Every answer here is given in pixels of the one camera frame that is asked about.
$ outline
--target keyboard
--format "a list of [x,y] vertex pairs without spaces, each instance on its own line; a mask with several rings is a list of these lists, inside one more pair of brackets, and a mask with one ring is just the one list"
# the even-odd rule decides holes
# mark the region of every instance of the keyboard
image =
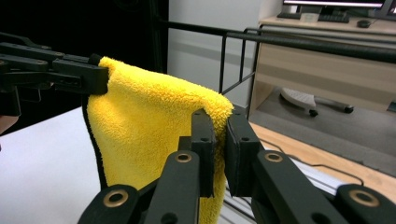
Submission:
[[[299,20],[301,18],[300,13],[289,13],[289,12],[281,12],[277,14],[278,18],[284,19],[292,19]],[[336,16],[336,15],[319,15],[318,21],[333,21],[333,22],[343,22],[349,23],[348,16]]]

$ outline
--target desk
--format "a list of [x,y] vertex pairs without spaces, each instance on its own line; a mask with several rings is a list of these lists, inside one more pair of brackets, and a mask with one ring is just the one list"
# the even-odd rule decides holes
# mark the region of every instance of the desk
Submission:
[[[260,21],[265,31],[305,35],[333,42],[396,49],[396,22],[375,21],[370,28],[349,23],[303,23],[276,17]],[[250,112],[272,86],[290,88],[382,113],[396,100],[396,64],[260,44]]]

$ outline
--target yellow towel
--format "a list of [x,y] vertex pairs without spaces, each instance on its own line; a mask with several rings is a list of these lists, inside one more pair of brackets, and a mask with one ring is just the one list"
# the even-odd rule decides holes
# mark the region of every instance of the yellow towel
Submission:
[[212,118],[218,145],[213,198],[201,198],[200,223],[216,223],[225,191],[223,148],[233,105],[223,95],[186,80],[104,57],[108,92],[91,95],[89,125],[102,154],[109,186],[142,189],[160,177],[180,136],[191,136],[191,114],[203,108]]

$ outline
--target white table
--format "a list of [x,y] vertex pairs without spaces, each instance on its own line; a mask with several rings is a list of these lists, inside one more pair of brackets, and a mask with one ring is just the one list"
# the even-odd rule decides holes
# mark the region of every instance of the white table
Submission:
[[0,223],[77,223],[99,192],[81,108],[0,137]]

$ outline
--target white wall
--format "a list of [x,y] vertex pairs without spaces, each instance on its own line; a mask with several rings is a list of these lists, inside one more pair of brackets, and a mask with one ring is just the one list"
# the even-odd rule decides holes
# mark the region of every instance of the white wall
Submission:
[[[260,19],[280,12],[282,0],[170,0],[169,21],[243,31],[258,27]],[[224,87],[235,83],[239,75],[242,41],[227,38]],[[247,43],[244,75],[250,73],[254,44]],[[168,74],[219,90],[221,37],[170,30]],[[248,104],[248,82],[226,96],[236,105]]]

